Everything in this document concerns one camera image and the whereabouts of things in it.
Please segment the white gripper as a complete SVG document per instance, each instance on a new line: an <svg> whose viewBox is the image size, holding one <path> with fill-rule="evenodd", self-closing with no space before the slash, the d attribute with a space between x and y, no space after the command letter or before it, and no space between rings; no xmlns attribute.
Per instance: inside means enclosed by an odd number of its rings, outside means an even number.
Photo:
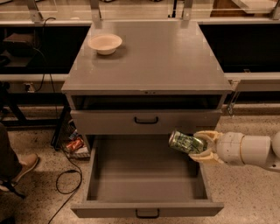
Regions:
<svg viewBox="0 0 280 224"><path fill-rule="evenodd" d="M190 154L189 157L198 163L216 165L243 165L241 145L244 135L242 133L228 132L222 135L215 130L202 130L193 134L201 139L207 146L216 145L216 152L205 150L200 154Z"/></svg>

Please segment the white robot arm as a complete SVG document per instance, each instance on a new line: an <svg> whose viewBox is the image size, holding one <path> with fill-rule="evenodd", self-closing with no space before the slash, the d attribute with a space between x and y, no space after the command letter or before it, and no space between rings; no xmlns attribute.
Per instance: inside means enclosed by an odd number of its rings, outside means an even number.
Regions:
<svg viewBox="0 0 280 224"><path fill-rule="evenodd" d="M279 133L270 136L248 136L241 132L221 133L204 130L194 134L205 140L206 150L190 154L204 164L254 165L271 172L280 172Z"/></svg>

